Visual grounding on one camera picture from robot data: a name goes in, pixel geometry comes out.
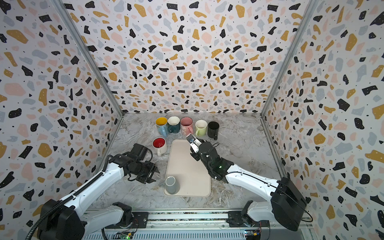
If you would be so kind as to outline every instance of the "beige tray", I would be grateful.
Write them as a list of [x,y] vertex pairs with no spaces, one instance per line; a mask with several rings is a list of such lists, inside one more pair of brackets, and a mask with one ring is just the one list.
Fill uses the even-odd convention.
[[166,178],[174,176],[180,185],[180,190],[167,196],[178,197],[208,197],[211,193],[211,179],[201,161],[196,161],[190,155],[190,145],[187,140],[173,140],[166,172]]

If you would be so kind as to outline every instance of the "patterned wall panel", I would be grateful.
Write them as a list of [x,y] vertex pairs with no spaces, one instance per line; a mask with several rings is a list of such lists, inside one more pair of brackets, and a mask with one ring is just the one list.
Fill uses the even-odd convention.
[[50,2],[0,7],[0,239],[24,239],[94,175],[118,116]]
[[258,112],[306,1],[66,0],[125,112]]
[[383,11],[319,1],[265,116],[319,239],[384,232]]

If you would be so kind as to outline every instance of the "light green mug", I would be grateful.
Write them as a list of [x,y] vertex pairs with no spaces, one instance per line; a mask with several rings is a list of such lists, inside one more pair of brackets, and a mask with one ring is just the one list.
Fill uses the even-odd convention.
[[195,124],[196,126],[196,135],[198,136],[204,136],[207,132],[207,122],[204,120],[198,120]]

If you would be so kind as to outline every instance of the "blue mug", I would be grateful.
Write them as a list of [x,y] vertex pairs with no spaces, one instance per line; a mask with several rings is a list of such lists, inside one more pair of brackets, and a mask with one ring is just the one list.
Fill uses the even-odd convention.
[[157,131],[161,136],[166,137],[168,132],[167,119],[164,117],[156,119]]
[[180,132],[180,118],[173,116],[168,119],[167,123],[168,132],[178,133]]

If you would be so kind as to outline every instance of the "mug handle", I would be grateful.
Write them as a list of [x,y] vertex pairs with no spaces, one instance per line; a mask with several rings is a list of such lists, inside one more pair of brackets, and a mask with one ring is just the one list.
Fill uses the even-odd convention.
[[161,133],[164,137],[167,136],[166,128],[164,126],[161,126]]

